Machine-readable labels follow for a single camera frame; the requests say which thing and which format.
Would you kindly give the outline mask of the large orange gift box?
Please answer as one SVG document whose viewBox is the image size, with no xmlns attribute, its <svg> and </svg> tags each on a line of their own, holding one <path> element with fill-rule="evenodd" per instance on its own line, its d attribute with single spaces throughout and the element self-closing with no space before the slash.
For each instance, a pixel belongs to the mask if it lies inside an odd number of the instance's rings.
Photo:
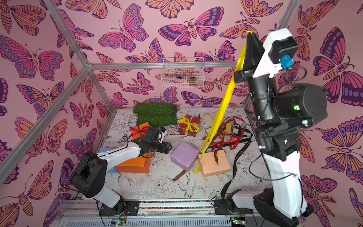
<svg viewBox="0 0 363 227">
<path fill-rule="evenodd" d="M 136 173 L 136 174 L 147 174 L 150 169 L 150 163 L 153 157 L 153 153 L 149 152 L 144 156 L 130 159 L 126 162 L 123 162 L 115 168 L 120 173 Z"/>
</svg>

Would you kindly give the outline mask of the lilac gift box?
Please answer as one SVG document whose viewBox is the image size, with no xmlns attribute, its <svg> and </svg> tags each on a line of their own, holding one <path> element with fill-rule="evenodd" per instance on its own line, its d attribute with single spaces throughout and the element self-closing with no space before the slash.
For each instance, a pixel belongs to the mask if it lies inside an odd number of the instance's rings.
<svg viewBox="0 0 363 227">
<path fill-rule="evenodd" d="M 197 149 L 186 142 L 181 142 L 176 150 L 172 153 L 171 162 L 186 172 L 189 172 L 192 169 L 194 163 L 197 161 L 198 155 L 199 151 Z"/>
</svg>

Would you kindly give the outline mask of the peach gift box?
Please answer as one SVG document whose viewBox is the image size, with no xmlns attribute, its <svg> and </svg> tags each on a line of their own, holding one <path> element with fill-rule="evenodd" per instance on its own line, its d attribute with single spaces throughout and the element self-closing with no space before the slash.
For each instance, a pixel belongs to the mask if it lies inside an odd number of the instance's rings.
<svg viewBox="0 0 363 227">
<path fill-rule="evenodd" d="M 230 162 L 223 149 L 216 152 L 218 162 L 215 161 L 214 152 L 205 153 L 202 157 L 199 154 L 198 161 L 200 165 L 201 175 L 203 177 L 211 177 L 219 174 L 229 173 L 232 168 Z"/>
</svg>

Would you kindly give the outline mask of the brown ribbon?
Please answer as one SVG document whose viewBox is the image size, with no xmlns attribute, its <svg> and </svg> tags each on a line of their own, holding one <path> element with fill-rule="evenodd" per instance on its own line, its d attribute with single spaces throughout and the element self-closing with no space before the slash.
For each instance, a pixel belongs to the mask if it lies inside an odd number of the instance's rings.
<svg viewBox="0 0 363 227">
<path fill-rule="evenodd" d="M 212 147 L 212 151 L 214 152 L 214 159 L 217 165 L 219 164 L 217 149 L 221 149 L 224 146 L 225 136 L 232 138 L 235 125 L 236 125 L 236 120 L 233 117 L 226 118 L 223 121 L 223 123 L 220 125 L 216 135 L 212 139 L 212 142 L 214 142 L 217 137 L 221 140 L 221 142 L 218 144 L 218 147 L 215 147 L 216 143 Z"/>
</svg>

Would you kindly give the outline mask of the black printed ribbon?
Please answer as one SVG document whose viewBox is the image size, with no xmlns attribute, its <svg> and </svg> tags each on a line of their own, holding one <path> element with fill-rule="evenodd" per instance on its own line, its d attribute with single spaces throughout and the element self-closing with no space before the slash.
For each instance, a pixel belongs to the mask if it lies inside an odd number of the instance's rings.
<svg viewBox="0 0 363 227">
<path fill-rule="evenodd" d="M 234 178 L 236 177 L 236 174 L 237 174 L 237 161 L 242 156 L 242 154 L 248 149 L 248 147 L 250 146 L 250 144 L 252 142 L 252 136 L 253 136 L 252 132 L 250 130 L 247 130 L 247 133 L 249 133 L 250 135 L 247 136 L 245 139 L 243 139 L 243 142 L 246 142 L 246 143 L 238 151 L 238 153 L 235 155 L 235 158 L 234 158 L 233 169 L 232 169 L 233 176 L 232 176 L 231 180 L 229 182 L 227 182 L 224 185 L 224 187 L 222 188 L 222 190 L 221 190 L 220 195 L 221 195 L 221 198 L 222 199 L 225 199 L 226 194 L 227 194 L 227 191 L 228 191 L 228 188 L 230 187 L 231 183 L 233 182 Z"/>
</svg>

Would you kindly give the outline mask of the light blue gift box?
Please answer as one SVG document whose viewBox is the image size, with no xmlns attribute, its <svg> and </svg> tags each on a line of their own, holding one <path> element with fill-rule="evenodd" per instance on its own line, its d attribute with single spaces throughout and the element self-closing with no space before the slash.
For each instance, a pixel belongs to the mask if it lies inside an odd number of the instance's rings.
<svg viewBox="0 0 363 227">
<path fill-rule="evenodd" d="M 104 159 L 107 161 L 107 169 L 106 171 L 109 172 L 111 170 L 111 172 L 113 173 L 114 171 L 112 170 L 115 166 L 119 165 L 119 159 L 116 157 L 116 153 L 111 154 L 112 151 L 116 151 L 116 148 L 101 148 L 98 156 L 101 159 Z"/>
</svg>

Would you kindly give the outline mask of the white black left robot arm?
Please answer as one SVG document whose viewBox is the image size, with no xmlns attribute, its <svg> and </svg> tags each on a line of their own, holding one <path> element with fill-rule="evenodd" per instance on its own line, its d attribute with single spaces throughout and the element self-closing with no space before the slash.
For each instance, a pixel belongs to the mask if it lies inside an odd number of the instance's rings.
<svg viewBox="0 0 363 227">
<path fill-rule="evenodd" d="M 106 185 L 106 173 L 119 164 L 150 152 L 168 154 L 173 147 L 164 141 L 166 134 L 165 128 L 149 127 L 145 135 L 126 145 L 98 154 L 87 152 L 69 177 L 71 185 L 86 198 L 120 213 L 125 206 L 124 198 Z"/>
</svg>

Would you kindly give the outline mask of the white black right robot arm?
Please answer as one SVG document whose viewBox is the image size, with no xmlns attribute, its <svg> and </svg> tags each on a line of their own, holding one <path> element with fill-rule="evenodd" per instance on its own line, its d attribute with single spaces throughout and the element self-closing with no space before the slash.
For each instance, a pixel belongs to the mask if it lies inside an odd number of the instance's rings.
<svg viewBox="0 0 363 227">
<path fill-rule="evenodd" d="M 248 84 L 244 108 L 252 110 L 248 120 L 272 183 L 253 204 L 265 220 L 281 227 L 296 227 L 313 212 L 303 195 L 299 131 L 328 116 L 325 88 L 300 79 L 288 79 L 287 91 L 276 84 L 277 74 L 293 70 L 298 47 L 287 28 L 269 33 L 264 42 L 250 31 L 234 73 L 235 83 Z"/>
</svg>

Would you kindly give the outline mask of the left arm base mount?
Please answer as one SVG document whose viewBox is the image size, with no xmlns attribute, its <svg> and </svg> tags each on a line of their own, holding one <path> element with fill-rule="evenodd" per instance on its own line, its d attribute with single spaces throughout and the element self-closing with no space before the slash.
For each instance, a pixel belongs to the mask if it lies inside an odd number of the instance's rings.
<svg viewBox="0 0 363 227">
<path fill-rule="evenodd" d="M 138 215 L 140 201 L 120 201 L 115 207 L 109 208 L 102 204 L 99 210 L 100 217 L 134 217 Z"/>
</svg>

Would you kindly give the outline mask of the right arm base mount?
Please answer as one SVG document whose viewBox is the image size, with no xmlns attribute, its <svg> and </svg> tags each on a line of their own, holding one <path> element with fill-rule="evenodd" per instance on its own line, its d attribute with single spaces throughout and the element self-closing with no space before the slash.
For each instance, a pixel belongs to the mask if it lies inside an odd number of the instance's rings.
<svg viewBox="0 0 363 227">
<path fill-rule="evenodd" d="M 212 198 L 210 200 L 216 215 L 244 215 L 253 214 L 255 207 L 253 195 L 249 192 L 235 190 L 222 198 Z"/>
</svg>

